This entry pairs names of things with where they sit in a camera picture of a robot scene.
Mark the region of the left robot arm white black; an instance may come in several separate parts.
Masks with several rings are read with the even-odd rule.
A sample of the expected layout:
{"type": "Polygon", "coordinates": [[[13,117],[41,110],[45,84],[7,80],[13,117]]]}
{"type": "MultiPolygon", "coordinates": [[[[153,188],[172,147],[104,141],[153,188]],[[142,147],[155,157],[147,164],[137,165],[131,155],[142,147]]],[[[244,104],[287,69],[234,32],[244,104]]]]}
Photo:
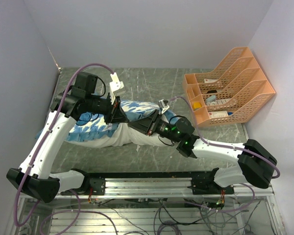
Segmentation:
{"type": "Polygon", "coordinates": [[[59,192],[74,189],[78,194],[86,194],[89,191],[87,173],[72,169],[51,174],[51,167],[63,141],[83,113],[101,114],[105,123],[128,122],[120,100],[124,84],[115,72],[110,76],[107,98],[93,94],[98,77],[86,72],[76,73],[65,91],[56,96],[33,149],[18,168],[9,169],[6,175],[18,196],[24,193],[49,203],[59,192]]]}

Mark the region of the white pillow insert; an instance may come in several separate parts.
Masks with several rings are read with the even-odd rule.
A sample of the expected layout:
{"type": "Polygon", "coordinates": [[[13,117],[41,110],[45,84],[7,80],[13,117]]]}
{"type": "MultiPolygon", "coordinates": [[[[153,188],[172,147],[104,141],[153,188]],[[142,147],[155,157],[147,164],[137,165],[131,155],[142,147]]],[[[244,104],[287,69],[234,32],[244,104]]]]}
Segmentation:
{"type": "Polygon", "coordinates": [[[158,134],[154,133],[151,136],[144,135],[133,128],[122,123],[118,126],[112,137],[104,135],[99,139],[92,141],[76,142],[71,141],[70,143],[90,148],[104,148],[104,147],[117,147],[125,144],[133,143],[136,145],[151,145],[151,146],[174,146],[167,138],[161,138],[158,134]]]}

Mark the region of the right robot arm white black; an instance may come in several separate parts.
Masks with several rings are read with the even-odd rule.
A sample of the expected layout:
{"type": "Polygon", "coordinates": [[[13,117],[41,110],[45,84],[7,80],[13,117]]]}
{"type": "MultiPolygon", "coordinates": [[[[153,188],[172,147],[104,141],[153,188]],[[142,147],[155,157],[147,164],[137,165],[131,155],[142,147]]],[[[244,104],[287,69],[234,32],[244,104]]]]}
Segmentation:
{"type": "Polygon", "coordinates": [[[184,157],[208,157],[233,164],[229,168],[218,168],[206,188],[210,193],[218,193],[233,184],[249,183],[266,189],[277,177],[277,160],[258,141],[248,139],[245,143],[223,143],[210,141],[194,135],[195,128],[183,116],[173,116],[167,121],[157,110],[140,120],[131,121],[128,127],[152,136],[157,134],[177,144],[177,151],[184,157]]]}

